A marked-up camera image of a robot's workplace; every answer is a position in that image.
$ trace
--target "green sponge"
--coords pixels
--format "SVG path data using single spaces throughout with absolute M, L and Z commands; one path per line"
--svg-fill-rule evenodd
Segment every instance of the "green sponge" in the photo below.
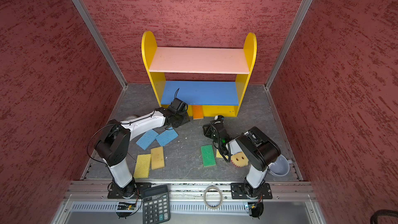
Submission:
M 213 145 L 202 146 L 200 149 L 202 150 L 203 167 L 215 166 Z

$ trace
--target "toy shelf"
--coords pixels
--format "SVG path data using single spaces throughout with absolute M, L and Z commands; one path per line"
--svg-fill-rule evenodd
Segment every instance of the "toy shelf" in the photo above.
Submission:
M 257 53 L 256 36 L 249 33 L 243 49 L 158 47 L 152 32 L 142 36 L 142 59 L 159 106 L 167 107 L 177 97 L 189 105 L 201 105 L 205 117 L 236 117 Z M 164 73 L 229 73 L 235 82 L 166 81 Z

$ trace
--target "blue sponge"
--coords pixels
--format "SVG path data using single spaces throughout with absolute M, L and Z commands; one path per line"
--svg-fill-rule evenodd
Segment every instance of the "blue sponge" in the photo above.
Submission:
M 140 137 L 140 139 L 138 139 L 136 144 L 139 145 L 142 149 L 146 150 L 158 135 L 159 134 L 154 130 L 149 130 L 148 132 L 145 132 L 144 135 Z
M 178 137 L 178 134 L 174 129 L 171 129 L 159 134 L 159 136 L 156 137 L 156 140 L 158 141 L 160 146 L 165 146 L 176 137 Z

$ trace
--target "calculator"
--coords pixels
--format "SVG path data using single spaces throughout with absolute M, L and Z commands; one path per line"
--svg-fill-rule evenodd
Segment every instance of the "calculator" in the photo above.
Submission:
M 169 191 L 167 185 L 145 189 L 142 219 L 144 224 L 157 224 L 170 220 Z

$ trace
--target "textured wall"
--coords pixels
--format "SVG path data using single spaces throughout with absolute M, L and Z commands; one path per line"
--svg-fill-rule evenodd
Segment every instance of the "textured wall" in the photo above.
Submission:
M 0 0 L 1 223 L 49 223 L 121 86 L 71 0 Z
M 254 32 L 258 50 L 250 82 L 264 83 L 301 3 L 301 0 L 83 1 L 130 83 L 149 82 L 141 55 L 141 38 L 146 30 L 155 34 L 159 46 L 177 47 L 243 48 L 246 35 Z M 220 78 L 171 74 L 167 79 L 181 77 Z
M 271 86 L 328 223 L 398 210 L 397 37 L 398 0 L 314 0 Z

